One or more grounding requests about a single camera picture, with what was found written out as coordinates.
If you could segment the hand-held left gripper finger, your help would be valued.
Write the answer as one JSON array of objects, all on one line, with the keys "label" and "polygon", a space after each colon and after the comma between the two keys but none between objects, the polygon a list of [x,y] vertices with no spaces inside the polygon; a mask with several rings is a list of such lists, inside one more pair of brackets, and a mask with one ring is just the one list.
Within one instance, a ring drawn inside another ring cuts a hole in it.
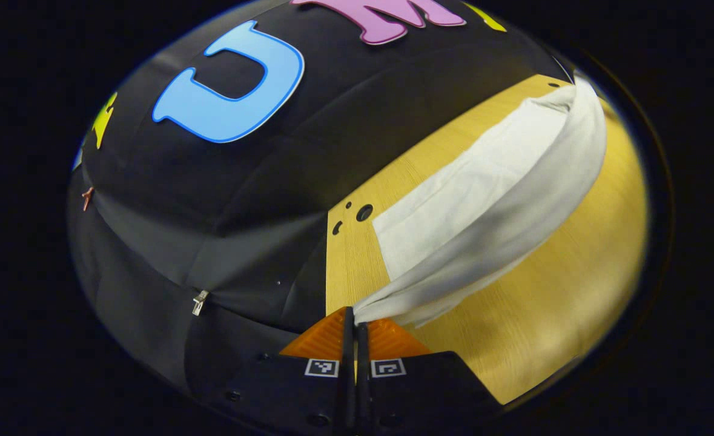
[{"label": "hand-held left gripper finger", "polygon": [[434,352],[391,319],[356,329],[361,434],[478,434],[503,405],[453,351]]},{"label": "hand-held left gripper finger", "polygon": [[353,309],[325,319],[335,325],[334,358],[264,354],[209,402],[251,434],[355,434]]}]

